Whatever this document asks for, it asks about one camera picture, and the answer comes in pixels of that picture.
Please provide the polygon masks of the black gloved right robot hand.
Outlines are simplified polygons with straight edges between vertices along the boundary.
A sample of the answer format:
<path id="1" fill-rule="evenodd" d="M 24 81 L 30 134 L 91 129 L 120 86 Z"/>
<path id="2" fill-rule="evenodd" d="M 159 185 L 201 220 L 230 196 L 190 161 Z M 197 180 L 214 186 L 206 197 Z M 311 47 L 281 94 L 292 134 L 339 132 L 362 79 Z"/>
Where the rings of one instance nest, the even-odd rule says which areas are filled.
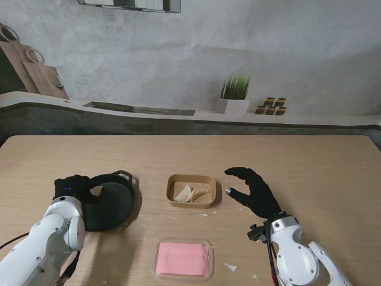
<path id="1" fill-rule="evenodd" d="M 245 167 L 231 167 L 224 171 L 226 175 L 235 176 L 249 187 L 249 195 L 234 188 L 226 193 L 238 203 L 248 207 L 258 217 L 268 219 L 282 212 L 270 187 L 254 170 Z"/>

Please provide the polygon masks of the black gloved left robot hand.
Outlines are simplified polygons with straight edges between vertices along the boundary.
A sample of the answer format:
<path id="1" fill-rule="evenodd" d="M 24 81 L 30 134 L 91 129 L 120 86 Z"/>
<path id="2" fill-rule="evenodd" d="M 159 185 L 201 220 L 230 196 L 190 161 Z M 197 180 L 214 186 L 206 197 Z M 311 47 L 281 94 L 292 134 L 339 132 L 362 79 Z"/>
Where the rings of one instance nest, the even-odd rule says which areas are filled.
<path id="1" fill-rule="evenodd" d="M 91 193 L 91 189 L 96 187 L 95 181 L 88 176 L 74 175 L 64 179 L 54 181 L 53 199 L 69 196 L 79 200 L 82 204 L 96 204 L 99 202 L 99 196 Z"/>

